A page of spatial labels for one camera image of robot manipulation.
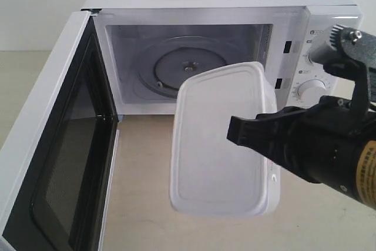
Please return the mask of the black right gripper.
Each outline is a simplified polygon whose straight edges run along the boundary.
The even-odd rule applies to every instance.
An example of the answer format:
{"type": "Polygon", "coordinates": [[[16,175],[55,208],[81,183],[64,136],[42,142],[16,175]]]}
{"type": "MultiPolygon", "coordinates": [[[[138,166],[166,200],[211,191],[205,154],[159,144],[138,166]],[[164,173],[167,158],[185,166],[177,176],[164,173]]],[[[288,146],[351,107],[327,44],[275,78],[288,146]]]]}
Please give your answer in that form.
{"type": "Polygon", "coordinates": [[[323,96],[254,119],[230,118],[227,140],[311,183],[375,183],[375,110],[358,119],[351,99],[323,96]]]}

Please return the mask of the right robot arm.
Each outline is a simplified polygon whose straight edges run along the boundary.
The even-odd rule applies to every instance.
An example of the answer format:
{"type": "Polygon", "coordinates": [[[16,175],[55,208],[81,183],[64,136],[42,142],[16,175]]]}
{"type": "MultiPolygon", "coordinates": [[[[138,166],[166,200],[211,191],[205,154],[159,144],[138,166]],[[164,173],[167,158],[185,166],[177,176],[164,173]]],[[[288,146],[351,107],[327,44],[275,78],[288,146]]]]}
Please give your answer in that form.
{"type": "Polygon", "coordinates": [[[351,100],[323,96],[308,109],[232,116],[227,139],[375,209],[375,112],[357,116],[351,107],[351,100]]]}

